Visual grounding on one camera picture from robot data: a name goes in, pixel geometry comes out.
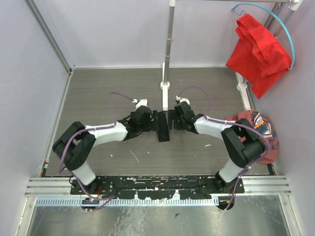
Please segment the black sunglasses case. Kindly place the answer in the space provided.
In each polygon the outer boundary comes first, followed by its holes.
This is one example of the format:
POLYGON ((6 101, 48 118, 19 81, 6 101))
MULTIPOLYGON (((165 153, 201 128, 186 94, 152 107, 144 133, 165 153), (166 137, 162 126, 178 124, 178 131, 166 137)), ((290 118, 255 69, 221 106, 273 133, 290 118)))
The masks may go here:
POLYGON ((158 136, 159 142, 169 142, 170 141, 166 114, 163 111, 158 112, 157 136, 158 136))

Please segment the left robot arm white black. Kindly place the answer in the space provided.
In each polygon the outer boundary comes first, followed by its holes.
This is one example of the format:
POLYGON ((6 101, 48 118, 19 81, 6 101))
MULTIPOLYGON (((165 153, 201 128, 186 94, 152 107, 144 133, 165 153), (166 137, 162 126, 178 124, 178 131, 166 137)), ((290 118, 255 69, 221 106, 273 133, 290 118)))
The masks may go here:
POLYGON ((129 116, 105 126, 84 126, 76 121, 55 141, 52 151, 61 160, 61 169, 67 168, 77 178, 76 185, 86 194, 92 195, 100 187, 97 175, 87 163, 92 148, 134 139, 143 132, 156 131, 157 117, 156 110, 142 105, 129 116))

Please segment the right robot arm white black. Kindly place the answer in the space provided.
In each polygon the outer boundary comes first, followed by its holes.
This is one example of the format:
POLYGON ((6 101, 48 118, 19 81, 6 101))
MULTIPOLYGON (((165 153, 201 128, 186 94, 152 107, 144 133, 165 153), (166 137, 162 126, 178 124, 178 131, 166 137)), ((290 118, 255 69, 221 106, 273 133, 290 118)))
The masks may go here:
POLYGON ((196 115, 186 101, 177 103, 168 114, 170 129, 209 135, 223 141, 229 160, 215 175, 215 185, 220 193, 228 193, 233 188, 233 182, 270 150, 266 138, 245 118, 226 121, 204 114, 196 115))

